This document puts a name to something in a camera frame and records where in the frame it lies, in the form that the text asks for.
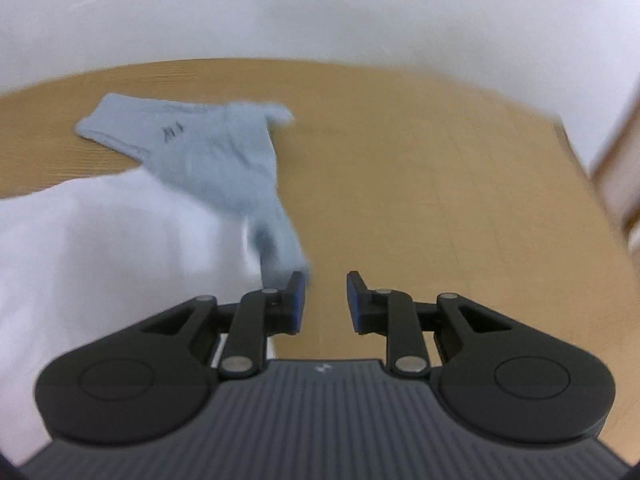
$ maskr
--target white backdrop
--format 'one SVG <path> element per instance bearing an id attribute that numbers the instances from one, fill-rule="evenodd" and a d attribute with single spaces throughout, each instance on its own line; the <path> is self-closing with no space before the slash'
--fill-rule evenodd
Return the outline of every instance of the white backdrop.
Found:
<path id="1" fill-rule="evenodd" d="M 33 387 L 54 358 L 197 295 L 235 303 L 262 285 L 246 221 L 143 168 L 0 200 L 0 254 L 0 451 L 14 463 L 50 440 Z"/>
<path id="2" fill-rule="evenodd" d="M 0 91 L 195 57 L 427 66 L 558 113 L 587 167 L 639 46 L 640 0 L 0 0 Z"/>

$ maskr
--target wooden tabletop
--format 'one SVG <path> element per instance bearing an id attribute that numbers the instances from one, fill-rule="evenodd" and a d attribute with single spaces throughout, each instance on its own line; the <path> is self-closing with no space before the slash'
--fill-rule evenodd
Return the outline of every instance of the wooden tabletop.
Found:
<path id="1" fill-rule="evenodd" d="M 345 275 L 419 301 L 455 291 L 585 348 L 614 373 L 602 434 L 640 458 L 640 308 L 624 244 L 558 127 L 444 78 L 263 60 L 127 66 L 0 98 L 0 196 L 133 160 L 74 134 L 107 92 L 187 102 L 286 104 L 279 191 L 313 267 L 300 336 L 282 357 L 382 357 L 351 329 Z"/>

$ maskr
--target white towel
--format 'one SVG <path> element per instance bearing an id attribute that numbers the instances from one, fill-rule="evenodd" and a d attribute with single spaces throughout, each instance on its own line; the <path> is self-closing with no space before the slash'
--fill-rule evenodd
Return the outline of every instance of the white towel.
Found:
<path id="1" fill-rule="evenodd" d="M 33 400 L 58 355 L 199 294 L 260 288 L 245 221 L 143 168 L 0 201 L 0 450 L 49 441 Z"/>

